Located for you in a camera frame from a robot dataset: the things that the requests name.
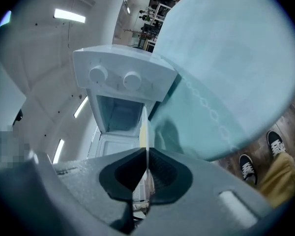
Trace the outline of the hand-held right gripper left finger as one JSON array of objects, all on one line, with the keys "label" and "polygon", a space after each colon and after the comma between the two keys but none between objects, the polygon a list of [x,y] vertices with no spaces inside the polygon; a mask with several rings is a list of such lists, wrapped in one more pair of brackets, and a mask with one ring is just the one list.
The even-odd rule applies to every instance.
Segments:
[{"label": "hand-held right gripper left finger", "polygon": [[37,152],[0,165],[0,212],[15,236],[118,236],[134,230],[132,193],[146,168],[135,148],[52,164]]}]

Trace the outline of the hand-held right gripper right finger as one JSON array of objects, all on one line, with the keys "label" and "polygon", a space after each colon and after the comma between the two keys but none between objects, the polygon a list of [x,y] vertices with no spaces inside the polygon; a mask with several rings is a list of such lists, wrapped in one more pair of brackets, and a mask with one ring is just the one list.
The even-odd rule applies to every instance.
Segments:
[{"label": "hand-held right gripper right finger", "polygon": [[149,151],[155,193],[139,236],[264,236],[284,213],[221,167],[188,156]]}]

